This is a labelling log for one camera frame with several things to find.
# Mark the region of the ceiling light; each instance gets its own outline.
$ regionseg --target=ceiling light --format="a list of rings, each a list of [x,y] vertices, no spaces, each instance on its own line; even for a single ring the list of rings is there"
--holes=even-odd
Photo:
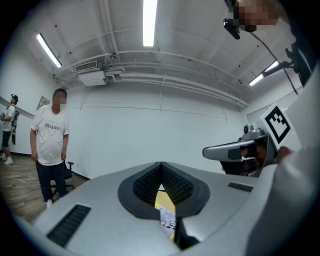
[[[143,46],[153,47],[158,0],[143,0]]]
[[[253,79],[249,85],[250,86],[254,86],[256,83],[258,83],[262,78],[264,78],[264,76],[262,74],[258,75],[255,79]]]
[[[275,67],[278,66],[278,65],[279,65],[279,62],[278,62],[278,61],[275,61],[274,63],[271,64],[270,67],[268,67],[268,68],[265,70],[265,72],[266,72],[266,71],[269,71],[269,70],[272,70],[273,68],[275,68]]]
[[[47,42],[45,41],[44,37],[42,36],[42,34],[38,34],[36,39],[38,39],[39,43],[41,44],[41,46],[43,47],[43,49],[45,50],[45,52],[49,55],[50,59],[54,62],[54,64],[60,68],[62,66],[62,64],[60,63],[60,61],[57,59],[57,57],[54,55],[54,53],[52,52],[52,50],[49,48]]]

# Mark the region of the man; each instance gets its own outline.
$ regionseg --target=man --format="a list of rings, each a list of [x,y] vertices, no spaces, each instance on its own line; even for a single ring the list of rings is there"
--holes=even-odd
[[[52,104],[44,105],[38,110],[31,126],[31,156],[36,163],[36,171],[47,208],[53,202],[52,174],[60,197],[68,193],[64,171],[69,140],[69,118],[63,110],[66,103],[66,90],[57,89],[53,94]]]
[[[291,33],[296,38],[297,72],[302,86],[305,86],[318,60],[318,33],[311,29],[316,24],[311,18],[316,17],[318,8],[312,4],[290,0],[224,0],[233,18],[247,32],[264,30],[275,26],[278,21],[290,25]]]
[[[18,103],[18,96],[12,95],[12,99],[10,101],[10,106],[6,108],[6,114],[3,118],[1,118],[2,129],[3,129],[3,137],[2,137],[2,156],[1,158],[5,161],[5,165],[13,165],[14,161],[11,158],[10,150],[9,150],[9,139],[12,131],[12,121],[15,119],[16,115],[16,107]]]

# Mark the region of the air vent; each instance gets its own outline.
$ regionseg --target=air vent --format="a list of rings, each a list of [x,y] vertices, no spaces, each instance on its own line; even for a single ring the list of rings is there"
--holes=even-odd
[[[236,183],[236,182],[229,183],[228,187],[234,188],[236,190],[246,191],[246,192],[251,192],[254,188],[253,186],[244,185],[244,184],[240,184],[240,183]]]
[[[75,67],[75,72],[98,68],[98,61],[89,62]]]
[[[77,204],[55,226],[47,237],[61,247],[65,247],[90,210],[90,207]]]

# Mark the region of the cable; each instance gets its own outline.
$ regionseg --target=cable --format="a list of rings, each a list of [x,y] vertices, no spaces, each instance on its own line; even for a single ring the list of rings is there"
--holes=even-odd
[[[23,183],[26,183],[26,184],[38,184],[39,182],[26,182],[20,178],[15,178],[15,177],[2,177],[0,179],[15,179],[15,180],[18,180],[18,181],[21,181]]]
[[[269,47],[268,47],[259,37],[257,37],[253,32],[250,32],[250,34],[251,34],[255,39],[257,39],[258,41],[260,41],[260,42],[264,45],[264,47],[269,51],[269,53],[272,55],[272,57],[274,57],[274,59],[280,64],[280,61],[276,58],[276,56],[274,56],[274,54],[271,52],[271,50],[269,49]],[[290,82],[290,84],[291,84],[291,86],[292,86],[295,94],[296,94],[296,95],[299,95],[298,92],[297,92],[297,90],[296,90],[296,88],[294,87],[294,84],[292,83],[292,81],[291,81],[291,79],[290,79],[290,77],[289,77],[286,69],[283,68],[283,70],[284,70],[284,72],[285,72],[285,74],[286,74],[286,77],[289,79],[289,82]]]

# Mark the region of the wooden floor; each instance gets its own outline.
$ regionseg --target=wooden floor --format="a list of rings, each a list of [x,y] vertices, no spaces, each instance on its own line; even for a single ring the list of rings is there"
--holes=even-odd
[[[36,164],[29,156],[13,155],[12,159],[13,165],[7,166],[3,161],[0,162],[1,196],[6,201],[12,214],[33,223],[35,218],[46,209],[46,203],[38,183]],[[79,187],[85,181],[85,179],[74,175],[70,181],[68,180],[68,184]],[[59,193],[54,196],[55,201],[58,199]]]

